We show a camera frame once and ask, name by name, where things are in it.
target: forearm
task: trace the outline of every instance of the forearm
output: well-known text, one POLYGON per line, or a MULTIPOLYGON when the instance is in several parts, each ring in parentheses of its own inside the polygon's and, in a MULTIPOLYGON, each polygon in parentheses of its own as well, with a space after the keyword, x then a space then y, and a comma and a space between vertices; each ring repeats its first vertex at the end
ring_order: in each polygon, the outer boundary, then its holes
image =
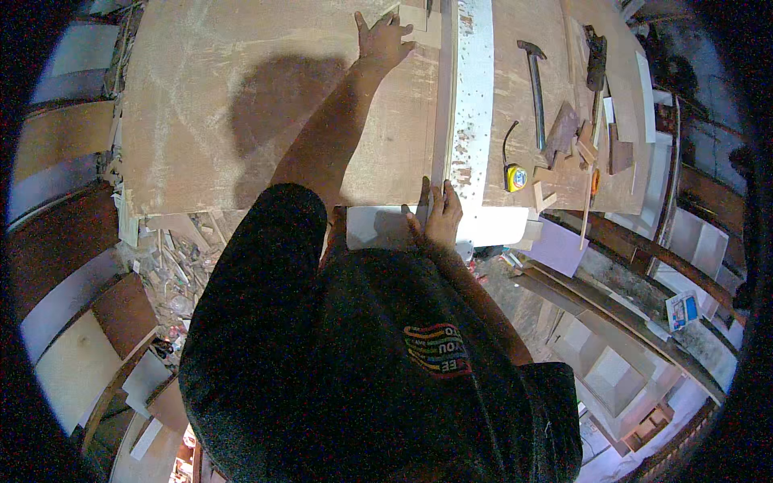
POLYGON ((518 336, 510 320, 494 302, 475 277, 467 270, 465 263, 456 252, 434 248, 428 253, 430 259, 451 286, 461 295, 467 305, 483 320, 506 355, 516 366, 533 362, 529 349, 518 336))
POLYGON ((354 62, 279 161, 271 184, 303 185, 322 198, 330 214, 383 75, 367 60, 354 62))

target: tape measure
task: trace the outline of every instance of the tape measure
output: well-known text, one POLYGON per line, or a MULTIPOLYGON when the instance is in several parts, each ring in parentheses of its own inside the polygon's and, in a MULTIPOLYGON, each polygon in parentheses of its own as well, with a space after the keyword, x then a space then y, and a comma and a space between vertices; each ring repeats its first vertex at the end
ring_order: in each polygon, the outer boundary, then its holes
POLYGON ((526 186, 528 177, 526 170, 518 165, 505 166, 505 189, 509 192, 515 192, 526 186))

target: person's left hand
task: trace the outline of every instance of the person's left hand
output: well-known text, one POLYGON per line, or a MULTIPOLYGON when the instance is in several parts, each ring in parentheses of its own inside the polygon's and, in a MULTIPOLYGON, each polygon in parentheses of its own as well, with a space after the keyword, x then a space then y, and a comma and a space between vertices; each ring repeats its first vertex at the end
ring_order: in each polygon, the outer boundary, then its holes
POLYGON ((400 16, 393 12, 381 17, 368 28, 363 14, 354 12, 359 31, 359 58, 386 76, 416 47, 415 42, 403 42, 402 37, 414 31, 413 25, 400 26, 400 16))

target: person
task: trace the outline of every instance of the person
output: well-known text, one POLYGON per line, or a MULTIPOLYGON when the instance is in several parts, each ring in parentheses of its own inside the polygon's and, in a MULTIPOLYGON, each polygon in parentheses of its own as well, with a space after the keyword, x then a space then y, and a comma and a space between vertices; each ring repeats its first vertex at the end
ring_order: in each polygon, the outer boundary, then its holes
POLYGON ((331 237, 342 232, 334 205, 370 102, 414 48, 397 15, 355 20, 358 60, 196 307, 179 372, 191 426, 231 481, 573 481, 573 373, 533 363, 456 254, 451 183, 432 188, 423 231, 406 215, 417 250, 329 250, 320 268, 328 214, 331 237))

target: black t-shirt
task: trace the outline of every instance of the black t-shirt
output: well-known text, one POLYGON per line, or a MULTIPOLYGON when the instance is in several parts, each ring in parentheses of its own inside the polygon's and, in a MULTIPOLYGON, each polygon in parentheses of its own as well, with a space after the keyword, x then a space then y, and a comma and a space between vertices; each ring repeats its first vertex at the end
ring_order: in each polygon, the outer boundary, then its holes
POLYGON ((388 481, 405 468, 573 481, 569 366, 513 366, 417 253, 361 250, 320 272, 325 228, 313 192, 267 189, 199 301, 180 384, 217 466, 233 481, 388 481))

